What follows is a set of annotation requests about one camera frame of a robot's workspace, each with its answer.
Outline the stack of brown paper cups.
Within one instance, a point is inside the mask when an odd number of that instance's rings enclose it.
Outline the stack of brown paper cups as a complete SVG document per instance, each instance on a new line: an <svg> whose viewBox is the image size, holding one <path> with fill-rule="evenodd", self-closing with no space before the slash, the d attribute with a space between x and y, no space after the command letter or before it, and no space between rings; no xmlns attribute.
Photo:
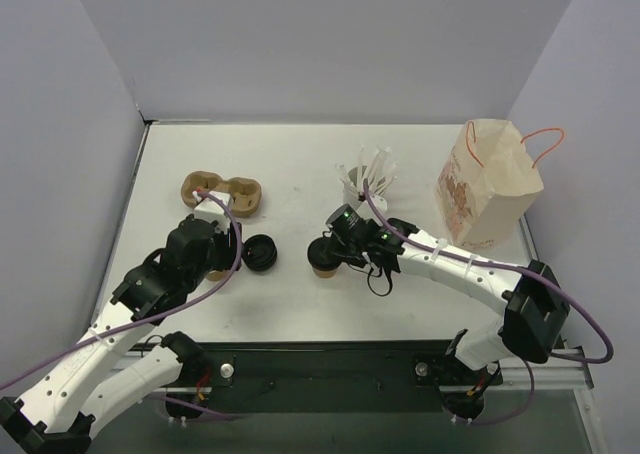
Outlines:
<svg viewBox="0 0 640 454"><path fill-rule="evenodd" d="M211 282L219 282L227 276L227 271L211 271L207 274L206 279Z"/></svg>

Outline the single brown paper cup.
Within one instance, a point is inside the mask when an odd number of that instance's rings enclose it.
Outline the single brown paper cup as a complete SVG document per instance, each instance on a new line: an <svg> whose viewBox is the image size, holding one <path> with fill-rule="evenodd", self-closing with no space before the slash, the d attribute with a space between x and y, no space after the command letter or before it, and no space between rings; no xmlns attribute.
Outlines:
<svg viewBox="0 0 640 454"><path fill-rule="evenodd" d="M336 269L320 270L320 269L313 268L313 273L319 278L328 279L333 277L337 273L337 270Z"/></svg>

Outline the black cup lid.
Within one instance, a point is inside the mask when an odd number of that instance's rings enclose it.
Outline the black cup lid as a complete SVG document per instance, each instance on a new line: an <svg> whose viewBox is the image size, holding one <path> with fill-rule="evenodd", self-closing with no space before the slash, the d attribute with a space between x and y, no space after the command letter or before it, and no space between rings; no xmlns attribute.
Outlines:
<svg viewBox="0 0 640 454"><path fill-rule="evenodd" d="M316 238L309 244L307 260L311 267L319 272L334 271L341 265L341 260L330 249L328 237Z"/></svg>

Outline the paper takeout bag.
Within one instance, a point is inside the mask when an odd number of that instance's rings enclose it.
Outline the paper takeout bag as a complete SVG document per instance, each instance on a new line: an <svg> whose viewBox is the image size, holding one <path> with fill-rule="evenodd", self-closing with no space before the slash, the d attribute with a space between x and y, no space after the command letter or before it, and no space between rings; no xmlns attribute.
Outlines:
<svg viewBox="0 0 640 454"><path fill-rule="evenodd" d="M506 240L544 190L540 160L564 139L559 127L523 135L509 120L467 121L435 187L449 240L471 252Z"/></svg>

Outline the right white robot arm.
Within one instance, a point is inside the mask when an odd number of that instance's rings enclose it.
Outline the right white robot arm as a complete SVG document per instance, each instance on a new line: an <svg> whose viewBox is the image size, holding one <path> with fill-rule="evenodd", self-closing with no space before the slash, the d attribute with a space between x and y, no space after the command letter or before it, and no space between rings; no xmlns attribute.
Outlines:
<svg viewBox="0 0 640 454"><path fill-rule="evenodd" d="M443 358L446 375L464 382L491 363L519 357L547 362L568 317L567 301L555 293L553 272L543 263L499 265L437 239L417 226L392 218L382 226L349 205L326 221L325 249L331 263L370 267L426 278L467 295L491 309L496 320L463 329Z"/></svg>

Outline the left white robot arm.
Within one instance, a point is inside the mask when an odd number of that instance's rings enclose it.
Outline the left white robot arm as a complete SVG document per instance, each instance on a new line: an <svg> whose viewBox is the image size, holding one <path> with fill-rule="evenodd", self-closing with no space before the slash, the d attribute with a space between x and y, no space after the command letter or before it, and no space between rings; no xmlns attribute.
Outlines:
<svg viewBox="0 0 640 454"><path fill-rule="evenodd" d="M237 223L223 228L187 216L164 247L131 269L70 352L18 397L1 400L1 426L26 453L84 453L109 422L154 390L210 374L202 347L177 331L117 374L112 368L187 304L212 271L236 270Z"/></svg>

